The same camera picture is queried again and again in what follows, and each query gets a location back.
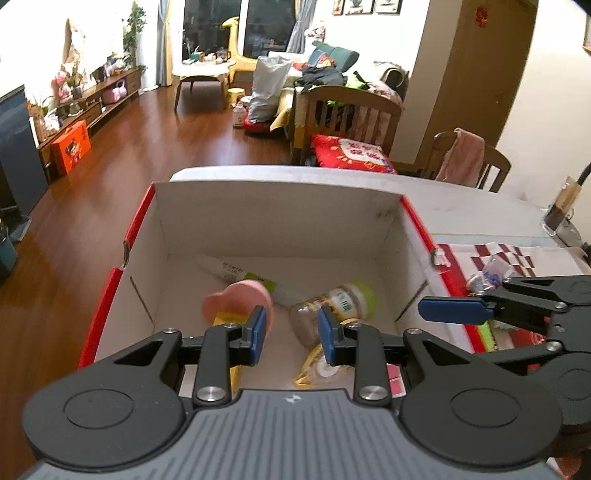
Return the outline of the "green cylinder stick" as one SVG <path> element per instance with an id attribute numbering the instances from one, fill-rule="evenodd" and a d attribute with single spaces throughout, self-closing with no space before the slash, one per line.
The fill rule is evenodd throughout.
<path id="1" fill-rule="evenodd" d="M 498 344 L 488 321 L 482 325 L 478 325 L 477 331 L 486 352 L 495 352 L 498 350 Z"/>

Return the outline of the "clear plastic bottle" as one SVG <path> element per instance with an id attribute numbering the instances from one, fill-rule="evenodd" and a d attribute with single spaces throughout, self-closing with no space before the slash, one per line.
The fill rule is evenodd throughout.
<path id="1" fill-rule="evenodd" d="M 466 287 L 471 294 L 482 294 L 500 287 L 505 280 L 515 273 L 516 271 L 511 264 L 500 255 L 493 255 L 482 270 L 473 274 L 467 280 Z"/>

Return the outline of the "green lid jar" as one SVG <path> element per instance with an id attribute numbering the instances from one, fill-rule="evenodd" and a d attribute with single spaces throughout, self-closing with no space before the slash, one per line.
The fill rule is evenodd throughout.
<path id="1" fill-rule="evenodd" d="M 297 303 L 290 308 L 288 320 L 301 345 L 311 349 L 320 343 L 318 312 L 328 307 L 339 322 L 358 319 L 369 320 L 376 313 L 377 298 L 364 282 L 349 282 L 332 288 L 320 296 Z"/>

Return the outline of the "yellow small box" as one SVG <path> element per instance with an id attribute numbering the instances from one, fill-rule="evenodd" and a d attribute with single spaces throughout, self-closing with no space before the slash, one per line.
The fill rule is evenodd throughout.
<path id="1" fill-rule="evenodd" d="M 214 317 L 213 326 L 223 325 L 228 326 L 230 324 L 243 325 L 247 322 L 249 316 L 245 314 L 232 313 L 229 311 L 219 311 Z M 242 366 L 235 365 L 235 362 L 231 357 L 231 349 L 228 349 L 229 355 L 229 380 L 231 388 L 231 396 L 235 397 L 238 395 L 240 383 L 242 382 Z"/>

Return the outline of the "pink bowl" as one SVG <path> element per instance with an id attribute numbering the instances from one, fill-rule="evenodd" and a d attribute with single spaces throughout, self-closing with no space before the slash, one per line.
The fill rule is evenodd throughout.
<path id="1" fill-rule="evenodd" d="M 270 332 L 274 320 L 273 299 L 256 280 L 242 280 L 209 294 L 201 304 L 201 315 L 211 325 L 244 324 L 256 306 L 266 309 L 266 331 Z"/>

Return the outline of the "white green tube bottle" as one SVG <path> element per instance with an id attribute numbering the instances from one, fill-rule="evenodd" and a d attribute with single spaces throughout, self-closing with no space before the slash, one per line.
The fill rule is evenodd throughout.
<path id="1" fill-rule="evenodd" d="M 277 283 L 276 281 L 267 279 L 266 277 L 257 275 L 256 273 L 242 269 L 232 265 L 231 263 L 222 261 L 221 259 L 207 256 L 204 254 L 198 254 L 195 258 L 197 265 L 216 276 L 217 278 L 225 281 L 228 284 L 233 284 L 243 280 L 255 280 L 262 283 L 264 288 L 269 291 L 273 301 L 286 306 L 291 307 L 297 303 L 304 302 L 307 296 L 298 291 L 293 286 Z"/>

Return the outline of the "red patterned table mat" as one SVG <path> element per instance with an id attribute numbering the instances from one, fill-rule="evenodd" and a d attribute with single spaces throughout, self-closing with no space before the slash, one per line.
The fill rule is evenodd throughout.
<path id="1" fill-rule="evenodd" d="M 494 318 L 541 336 L 535 345 L 491 353 L 501 364 L 543 364 L 561 355 L 590 353 L 590 277 L 588 275 L 512 277 L 480 297 Z"/>

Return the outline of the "pink paper packet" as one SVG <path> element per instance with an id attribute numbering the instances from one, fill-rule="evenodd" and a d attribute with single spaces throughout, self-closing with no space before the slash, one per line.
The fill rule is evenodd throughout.
<path id="1" fill-rule="evenodd" d="M 387 365 L 390 389 L 393 398 L 399 398 L 406 395 L 406 388 L 404 385 L 402 372 L 399 366 L 388 364 Z"/>

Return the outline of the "glass toothpick jar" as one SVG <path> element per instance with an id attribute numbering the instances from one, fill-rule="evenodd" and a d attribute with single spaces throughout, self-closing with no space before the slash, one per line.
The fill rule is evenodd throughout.
<path id="1" fill-rule="evenodd" d="M 542 219 L 542 226 L 549 235 L 555 235 L 567 215 L 571 212 L 581 191 L 581 185 L 572 177 L 567 177 L 556 199 Z"/>

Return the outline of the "pink towel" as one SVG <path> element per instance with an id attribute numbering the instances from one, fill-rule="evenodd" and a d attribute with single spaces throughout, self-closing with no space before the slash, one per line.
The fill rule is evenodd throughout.
<path id="1" fill-rule="evenodd" d="M 456 138 L 444 156 L 436 180 L 475 187 L 484 162 L 486 142 L 479 135 L 462 128 L 456 128 L 454 133 Z"/>

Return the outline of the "wooden chair with towel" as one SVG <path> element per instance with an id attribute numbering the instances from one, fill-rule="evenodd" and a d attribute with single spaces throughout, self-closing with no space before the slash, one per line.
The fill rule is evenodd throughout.
<path id="1" fill-rule="evenodd" d="M 456 128 L 434 137 L 425 176 L 439 182 L 497 193 L 511 167 L 506 156 L 482 137 Z"/>

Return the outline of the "red cardboard box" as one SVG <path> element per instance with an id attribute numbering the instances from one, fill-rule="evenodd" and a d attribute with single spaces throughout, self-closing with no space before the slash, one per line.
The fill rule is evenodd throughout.
<path id="1" fill-rule="evenodd" d="M 87 366 L 173 327 L 206 328 L 200 306 L 221 289 L 221 267 L 242 269 L 280 291 L 264 364 L 304 356 L 287 308 L 349 281 L 377 297 L 387 332 L 422 327 L 422 295 L 460 288 L 435 256 L 427 210 L 397 188 L 269 181 L 181 181 L 151 185 L 124 236 L 80 357 Z"/>

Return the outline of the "wooden crib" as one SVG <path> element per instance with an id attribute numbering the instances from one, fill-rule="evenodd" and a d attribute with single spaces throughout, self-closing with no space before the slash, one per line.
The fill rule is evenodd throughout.
<path id="1" fill-rule="evenodd" d="M 337 136 L 392 151 L 403 104 L 380 94 L 346 86 L 324 85 L 294 93 L 291 116 L 294 135 L 290 162 L 303 165 L 311 158 L 315 135 Z"/>

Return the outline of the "dark blue fridge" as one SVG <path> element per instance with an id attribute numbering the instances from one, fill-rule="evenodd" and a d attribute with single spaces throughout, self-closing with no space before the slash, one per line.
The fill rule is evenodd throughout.
<path id="1" fill-rule="evenodd" d="M 28 215 L 48 189 L 29 122 L 24 86 L 1 97 L 1 207 Z"/>

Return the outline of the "orange gift box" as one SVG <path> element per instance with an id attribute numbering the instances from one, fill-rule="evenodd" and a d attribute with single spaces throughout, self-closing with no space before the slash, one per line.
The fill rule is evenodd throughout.
<path id="1" fill-rule="evenodd" d="M 67 175 L 90 150 L 85 120 L 69 125 L 50 144 L 52 160 L 61 176 Z"/>

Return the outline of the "white plastic bag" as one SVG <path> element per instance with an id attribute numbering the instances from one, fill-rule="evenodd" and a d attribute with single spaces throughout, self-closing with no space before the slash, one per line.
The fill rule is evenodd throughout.
<path id="1" fill-rule="evenodd" d="M 269 123 L 273 120 L 290 68 L 290 59 L 281 56 L 257 58 L 247 116 L 250 123 Z"/>

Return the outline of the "framed picture trio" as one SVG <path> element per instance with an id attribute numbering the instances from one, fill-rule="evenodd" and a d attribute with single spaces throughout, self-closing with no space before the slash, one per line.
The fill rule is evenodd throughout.
<path id="1" fill-rule="evenodd" d="M 402 0 L 337 0 L 332 6 L 332 15 L 399 15 L 402 5 Z"/>

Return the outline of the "wooden tv cabinet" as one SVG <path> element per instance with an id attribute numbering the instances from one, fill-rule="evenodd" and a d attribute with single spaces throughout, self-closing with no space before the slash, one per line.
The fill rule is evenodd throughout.
<path id="1" fill-rule="evenodd" d="M 132 68 L 117 73 L 85 90 L 81 97 L 59 105 L 55 110 L 59 128 L 37 147 L 41 165 L 48 177 L 57 172 L 51 145 L 74 123 L 85 121 L 88 133 L 114 114 L 121 105 L 139 96 L 141 72 Z"/>

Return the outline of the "yellow giraffe toy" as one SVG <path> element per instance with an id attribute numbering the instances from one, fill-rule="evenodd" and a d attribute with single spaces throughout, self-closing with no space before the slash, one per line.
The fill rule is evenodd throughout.
<path id="1" fill-rule="evenodd" d="M 233 61 L 233 64 L 228 67 L 229 69 L 229 83 L 235 82 L 235 74 L 238 72 L 253 72 L 256 70 L 256 58 L 250 58 L 243 56 L 238 52 L 238 26 L 239 17 L 230 17 L 221 24 L 222 28 L 228 28 L 229 40 L 228 40 L 228 53 L 229 59 Z"/>

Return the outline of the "round coffee table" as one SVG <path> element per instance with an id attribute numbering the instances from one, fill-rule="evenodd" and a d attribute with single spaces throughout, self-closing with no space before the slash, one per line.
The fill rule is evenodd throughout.
<path id="1" fill-rule="evenodd" d="M 193 85 L 197 82 L 211 82 L 216 81 L 221 89 L 221 108 L 223 110 L 228 107 L 229 74 L 230 68 L 235 66 L 235 61 L 227 60 L 225 62 L 193 62 L 191 64 L 181 63 L 172 70 L 172 77 L 175 85 L 175 99 L 174 99 L 174 113 L 177 113 L 177 108 L 180 100 L 182 85 L 189 84 L 189 90 L 192 91 Z"/>

